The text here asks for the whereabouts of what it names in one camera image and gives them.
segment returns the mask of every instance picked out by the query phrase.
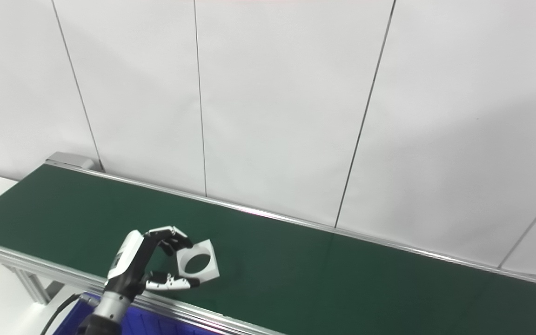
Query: robotic finger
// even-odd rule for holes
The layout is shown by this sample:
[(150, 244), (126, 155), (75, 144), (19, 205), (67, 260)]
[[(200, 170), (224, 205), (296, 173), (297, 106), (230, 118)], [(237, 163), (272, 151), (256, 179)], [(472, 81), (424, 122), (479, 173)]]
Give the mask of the robotic finger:
[(158, 246), (167, 254), (167, 256), (173, 256), (177, 250), (194, 246), (184, 232), (173, 226), (151, 229), (144, 235), (149, 235), (150, 237), (158, 239)]
[(146, 289), (153, 291), (185, 290), (197, 286), (200, 286), (200, 280), (197, 278), (183, 278), (157, 271), (153, 271), (146, 280)]

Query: panel seam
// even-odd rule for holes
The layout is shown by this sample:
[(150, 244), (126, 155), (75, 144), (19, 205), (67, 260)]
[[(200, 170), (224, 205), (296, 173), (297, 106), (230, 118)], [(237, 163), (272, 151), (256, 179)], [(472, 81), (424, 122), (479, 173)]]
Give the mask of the panel seam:
[(66, 36), (63, 33), (63, 28), (61, 27), (61, 20), (59, 19), (59, 15), (57, 14), (57, 7), (55, 6), (55, 1), (51, 0), (51, 4), (53, 4), (53, 12), (55, 13), (55, 19), (57, 20), (57, 26), (59, 27), (59, 32), (61, 33), (61, 39), (63, 40), (63, 46), (66, 49), (67, 59), (69, 60), (70, 67), (72, 68), (72, 75), (74, 76), (74, 82), (76, 83), (76, 88), (77, 88), (77, 91), (78, 91), (78, 95), (80, 97), (80, 103), (81, 103), (81, 106), (82, 106), (82, 110), (84, 111), (84, 116), (86, 117), (86, 122), (88, 124), (88, 130), (90, 131), (90, 136), (92, 138), (92, 144), (94, 144), (94, 150), (96, 151), (96, 157), (98, 157), (98, 164), (100, 165), (100, 169), (103, 172), (105, 172), (105, 168), (102, 165), (101, 155), (100, 155), (100, 152), (98, 151), (98, 146), (96, 144), (96, 140), (94, 139), (94, 133), (92, 132), (92, 126), (90, 124), (90, 118), (88, 117), (88, 113), (86, 111), (86, 105), (84, 104), (84, 98), (82, 97), (82, 93), (81, 93), (81, 90), (80, 90), (80, 85), (78, 84), (78, 78), (76, 76), (76, 70), (74, 70), (74, 64), (72, 62), (72, 56), (70, 56), (70, 50), (67, 47)]
[(195, 27), (195, 55), (198, 64), (198, 97), (200, 98), (200, 129), (202, 131), (202, 162), (204, 163), (204, 195), (208, 196), (208, 186), (206, 182), (206, 147), (204, 145), (204, 116), (202, 115), (202, 81), (200, 77), (200, 49), (198, 47), (198, 13), (194, 0), (194, 27)]
[(340, 218), (340, 215), (341, 215), (342, 204), (344, 202), (344, 197), (347, 194), (348, 181), (349, 181), (349, 179), (351, 177), (351, 171), (353, 170), (353, 164), (355, 163), (355, 157), (357, 155), (357, 148), (359, 147), (359, 141), (361, 140), (361, 134), (363, 132), (363, 125), (365, 124), (365, 118), (366, 118), (366, 116), (368, 114), (369, 103), (371, 102), (372, 93), (374, 92), (374, 85), (375, 85), (375, 82), (376, 82), (376, 78), (378, 76), (379, 66), (380, 66), (380, 63), (382, 61), (383, 49), (384, 49), (384, 47), (386, 45), (386, 39), (388, 38), (388, 32), (390, 30), (390, 24), (392, 23), (392, 16), (393, 16), (393, 13), (394, 13), (394, 7), (395, 6), (396, 6), (396, 0), (394, 0), (392, 2), (392, 8), (390, 9), (390, 16), (389, 16), (389, 19), (388, 19), (388, 23), (386, 25), (386, 30), (385, 30), (385, 32), (383, 34), (382, 46), (380, 48), (380, 52), (379, 52), (379, 55), (378, 55), (378, 62), (376, 63), (376, 68), (375, 68), (375, 71), (374, 71), (374, 78), (372, 79), (372, 85), (371, 85), (371, 87), (369, 89), (368, 102), (365, 105), (365, 110), (363, 112), (363, 119), (361, 120), (361, 125), (359, 127), (359, 135), (357, 136), (357, 142), (355, 143), (355, 149), (353, 150), (353, 156), (351, 157), (351, 164), (349, 165), (349, 168), (348, 168), (347, 180), (345, 181), (344, 188), (342, 190), (342, 197), (341, 197), (340, 205), (338, 206), (338, 213), (336, 213), (336, 221), (334, 222), (334, 227), (335, 228), (338, 226), (338, 219)]
[(532, 227), (534, 227), (534, 225), (536, 225), (536, 216), (535, 218), (532, 220), (532, 222), (528, 225), (527, 229), (525, 229), (524, 233), (521, 235), (521, 237), (518, 238), (518, 240), (516, 241), (516, 243), (512, 246), (512, 248), (510, 248), (510, 251), (508, 251), (508, 253), (506, 254), (506, 256), (504, 257), (504, 259), (502, 259), (502, 261), (500, 262), (500, 265), (497, 266), (498, 269), (502, 269), (502, 267), (504, 266), (504, 264), (506, 263), (506, 261), (510, 258), (510, 256), (512, 256), (512, 253), (514, 253), (514, 251), (516, 250), (516, 248), (518, 248), (518, 246), (521, 244), (521, 242), (524, 240), (524, 238), (527, 236), (527, 234), (529, 233), (529, 231), (532, 229)]

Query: conveyor leg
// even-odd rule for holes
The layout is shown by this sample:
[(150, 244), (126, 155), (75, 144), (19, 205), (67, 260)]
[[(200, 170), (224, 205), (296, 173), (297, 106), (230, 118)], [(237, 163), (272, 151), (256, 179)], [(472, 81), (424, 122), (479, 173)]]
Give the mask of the conveyor leg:
[(51, 282), (47, 288), (44, 288), (35, 274), (13, 267), (8, 267), (8, 269), (18, 276), (18, 279), (34, 302), (46, 305), (63, 288), (63, 284), (58, 281)]

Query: metal frame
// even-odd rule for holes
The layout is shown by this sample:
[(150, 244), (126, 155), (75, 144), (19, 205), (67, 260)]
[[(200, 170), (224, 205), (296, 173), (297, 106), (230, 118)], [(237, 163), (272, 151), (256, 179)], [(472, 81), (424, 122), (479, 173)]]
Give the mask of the metal frame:
[(55, 295), (57, 295), (57, 293), (59, 293), (64, 286), (64, 284), (61, 284), (61, 282), (53, 280), (53, 282), (51, 282), (47, 288), (44, 288), (42, 282), (40, 282), (39, 278), (34, 273), (11, 267), (9, 265), (6, 265), (6, 267), (11, 272), (15, 273), (16, 276), (18, 276), (18, 279), (32, 300), (36, 303), (40, 303), (41, 305), (47, 305), (50, 303)]
[[(443, 255), (436, 252), (431, 252), (428, 250), (423, 250), (420, 248), (414, 248), (411, 246), (406, 246), (404, 244), (399, 244), (396, 242), (384, 240), (381, 238), (371, 237), (368, 235), (363, 235), (348, 231), (345, 229), (334, 228), (320, 223), (305, 221), (302, 219), (291, 218), (281, 214), (275, 214), (271, 212), (266, 212), (264, 210), (259, 210), (256, 208), (249, 208), (240, 204), (229, 203), (223, 200), (211, 199), (203, 197), (201, 195), (196, 195), (192, 193), (187, 193), (179, 191), (176, 189), (170, 189), (166, 187), (160, 187), (157, 185), (147, 184), (140, 181), (129, 180), (127, 178), (121, 178), (117, 176), (112, 176), (110, 174), (105, 174), (102, 172), (85, 169), (76, 165), (64, 163), (62, 155), (57, 155), (55, 157), (57, 161), (53, 159), (48, 159), (45, 164), (51, 166), (57, 166), (58, 168), (68, 169), (75, 172), (80, 172), (83, 174), (89, 174), (92, 176), (97, 176), (100, 178), (106, 178), (108, 180), (124, 182), (126, 184), (136, 185), (140, 187), (145, 187), (149, 189), (154, 189), (156, 191), (161, 191), (164, 193), (174, 194), (181, 197), (187, 197), (189, 199), (194, 199), (198, 201), (203, 201), (210, 204), (217, 204), (219, 206), (232, 208), (235, 210), (240, 210), (241, 212), (246, 212), (249, 214), (255, 214), (264, 216), (266, 218), (277, 219), (280, 221), (285, 221), (293, 223), (296, 225), (302, 225), (304, 227), (319, 229), (321, 231), (326, 231), (328, 233), (338, 234), (342, 236), (347, 236), (351, 238), (357, 238), (358, 240), (368, 241), (390, 248), (396, 248), (406, 252), (415, 253), (418, 255), (431, 257), (441, 261), (448, 261), (450, 263), (455, 263), (459, 265), (464, 265), (466, 267), (471, 267), (483, 271), (492, 272), (494, 274), (500, 274), (504, 276), (510, 276), (520, 280), (526, 280), (536, 283), (536, 275), (521, 274), (512, 271), (506, 271), (503, 269), (498, 269), (495, 267), (490, 267), (489, 265), (484, 265), (480, 263), (474, 263), (472, 261), (466, 261), (464, 259), (459, 259), (449, 255)], [(39, 274), (51, 278), (55, 281), (64, 282), (70, 284), (82, 290), (88, 291), (90, 293), (100, 295), (104, 288), (105, 279), (100, 276), (95, 276), (92, 274), (87, 274), (85, 272), (77, 271), (76, 269), (64, 267), (44, 259), (39, 259), (37, 257), (32, 257), (20, 252), (9, 250), (7, 248), (0, 247), (0, 263), (4, 265), (9, 265), (15, 268), (25, 269), (34, 274)], [(229, 318), (222, 314), (211, 312), (210, 310), (202, 309), (199, 307), (192, 306), (187, 303), (180, 301), (173, 301), (159, 295), (154, 295), (149, 292), (144, 292), (143, 295), (136, 297), (134, 305), (143, 309), (151, 310), (153, 312), (158, 312), (160, 314), (168, 315), (172, 318), (175, 318), (182, 322), (187, 322), (204, 329), (209, 329), (219, 334), (223, 335), (283, 335), (277, 331), (273, 331), (267, 328), (256, 326), (254, 324), (249, 324), (247, 322), (242, 322), (234, 318)]]

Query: white plastic part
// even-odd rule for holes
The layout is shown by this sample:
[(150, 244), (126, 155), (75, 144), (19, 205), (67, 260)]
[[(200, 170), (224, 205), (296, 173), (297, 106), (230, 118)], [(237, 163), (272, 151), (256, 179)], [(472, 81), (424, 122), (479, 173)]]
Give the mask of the white plastic part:
[[(208, 255), (210, 256), (210, 261), (206, 267), (196, 272), (195, 274), (190, 274), (185, 272), (185, 266), (188, 261), (198, 255)], [(185, 278), (198, 278), (200, 283), (218, 278), (219, 266), (216, 263), (216, 256), (214, 254), (214, 248), (210, 240), (202, 241), (200, 243), (194, 244), (193, 248), (183, 248), (177, 251), (177, 268), (179, 269), (179, 275)]]

